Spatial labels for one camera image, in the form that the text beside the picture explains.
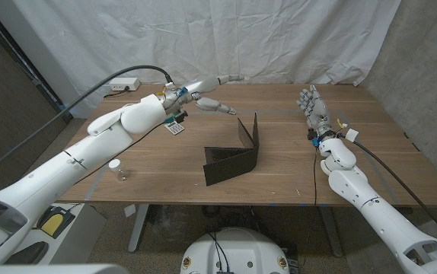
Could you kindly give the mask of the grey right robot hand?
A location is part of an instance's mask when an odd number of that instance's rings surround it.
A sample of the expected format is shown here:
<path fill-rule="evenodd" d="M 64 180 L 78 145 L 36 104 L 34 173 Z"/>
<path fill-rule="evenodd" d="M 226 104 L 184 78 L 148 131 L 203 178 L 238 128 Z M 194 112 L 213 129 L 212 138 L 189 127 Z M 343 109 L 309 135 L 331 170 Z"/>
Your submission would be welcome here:
<path fill-rule="evenodd" d="M 311 84 L 309 89 L 300 92 L 296 101 L 300 110 L 306 117 L 309 129 L 312 129 L 320 141 L 331 139 L 335 136 L 330 122 L 330 113 L 317 88 Z"/>

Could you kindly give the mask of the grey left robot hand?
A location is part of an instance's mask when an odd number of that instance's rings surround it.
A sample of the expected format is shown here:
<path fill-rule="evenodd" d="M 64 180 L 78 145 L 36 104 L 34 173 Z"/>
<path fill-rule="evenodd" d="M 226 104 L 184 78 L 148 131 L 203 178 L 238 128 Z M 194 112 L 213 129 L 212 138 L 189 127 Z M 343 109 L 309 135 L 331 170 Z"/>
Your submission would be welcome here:
<path fill-rule="evenodd" d="M 227 76 L 209 76 L 200 77 L 195 80 L 189 81 L 184 84 L 180 90 L 183 92 L 179 98 L 179 104 L 188 104 L 194 102 L 195 105 L 201 110 L 205 111 L 218 111 L 235 115 L 236 110 L 228 107 L 217 100 L 204 97 L 205 93 L 214 91 L 219 85 L 225 84 L 230 81 L 242 81 L 244 76 L 241 75 L 227 75 Z"/>

